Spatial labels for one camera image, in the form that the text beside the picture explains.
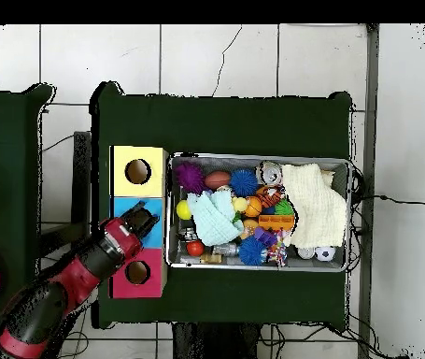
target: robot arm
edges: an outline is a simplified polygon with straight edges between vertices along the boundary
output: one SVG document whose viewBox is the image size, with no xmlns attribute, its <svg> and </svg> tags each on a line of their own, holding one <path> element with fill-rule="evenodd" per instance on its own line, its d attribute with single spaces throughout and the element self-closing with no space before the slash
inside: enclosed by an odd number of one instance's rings
<svg viewBox="0 0 425 359">
<path fill-rule="evenodd" d="M 141 239 L 159 221 L 144 205 L 140 201 L 119 218 L 104 221 L 72 261 L 22 291 L 7 314 L 0 359 L 40 359 L 64 318 L 142 250 Z"/>
</svg>

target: green table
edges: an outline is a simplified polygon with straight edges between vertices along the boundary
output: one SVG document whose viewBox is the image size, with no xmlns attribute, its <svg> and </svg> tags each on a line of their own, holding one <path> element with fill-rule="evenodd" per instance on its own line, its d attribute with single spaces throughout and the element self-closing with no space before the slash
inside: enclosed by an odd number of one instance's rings
<svg viewBox="0 0 425 359">
<path fill-rule="evenodd" d="M 108 216 L 108 148 L 155 146 L 213 152 L 348 158 L 347 93 L 330 98 L 185 98 L 124 95 L 102 83 L 91 100 L 98 139 L 99 219 Z M 346 272 L 306 273 L 172 268 L 163 297 L 111 299 L 99 289 L 99 323 L 329 322 L 345 328 Z"/>
<path fill-rule="evenodd" d="M 40 215 L 37 122 L 53 93 L 37 84 L 0 92 L 0 313 L 35 276 Z"/>
</svg>

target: floor crack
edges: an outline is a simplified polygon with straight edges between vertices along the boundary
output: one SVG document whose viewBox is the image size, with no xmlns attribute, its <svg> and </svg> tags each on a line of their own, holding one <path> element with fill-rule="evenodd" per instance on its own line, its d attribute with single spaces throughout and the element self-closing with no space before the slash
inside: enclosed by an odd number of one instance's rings
<svg viewBox="0 0 425 359">
<path fill-rule="evenodd" d="M 219 82 L 220 82 L 220 74 L 222 73 L 222 68 L 225 64 L 225 51 L 228 50 L 234 43 L 235 39 L 237 38 L 238 34 L 240 33 L 240 31 L 242 30 L 242 23 L 240 24 L 240 29 L 237 31 L 237 33 L 235 34 L 233 40 L 230 42 L 230 44 L 227 46 L 227 48 L 222 52 L 222 65 L 220 67 L 219 70 L 219 75 L 217 76 L 217 85 L 216 85 L 216 89 L 214 90 L 214 92 L 212 93 L 212 96 L 215 95 L 216 90 L 219 88 Z"/>
</svg>

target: blue block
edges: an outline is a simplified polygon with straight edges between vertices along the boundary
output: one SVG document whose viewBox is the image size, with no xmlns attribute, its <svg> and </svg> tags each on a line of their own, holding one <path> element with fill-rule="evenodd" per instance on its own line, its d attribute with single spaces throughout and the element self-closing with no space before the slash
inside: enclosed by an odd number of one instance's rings
<svg viewBox="0 0 425 359">
<path fill-rule="evenodd" d="M 160 220 L 154 224 L 150 233 L 142 240 L 144 248 L 163 247 L 163 201 L 161 198 L 132 198 L 114 197 L 114 217 L 119 217 L 126 210 L 132 208 L 140 200 L 144 201 L 144 206 L 151 214 L 159 216 Z"/>
</svg>

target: white ball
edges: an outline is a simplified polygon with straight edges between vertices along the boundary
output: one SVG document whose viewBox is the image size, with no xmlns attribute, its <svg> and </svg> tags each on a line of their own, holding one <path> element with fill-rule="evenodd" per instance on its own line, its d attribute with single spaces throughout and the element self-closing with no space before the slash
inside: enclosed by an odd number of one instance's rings
<svg viewBox="0 0 425 359">
<path fill-rule="evenodd" d="M 321 262 L 331 262 L 335 256 L 336 248 L 334 247 L 319 247 L 315 248 L 317 259 Z"/>
</svg>

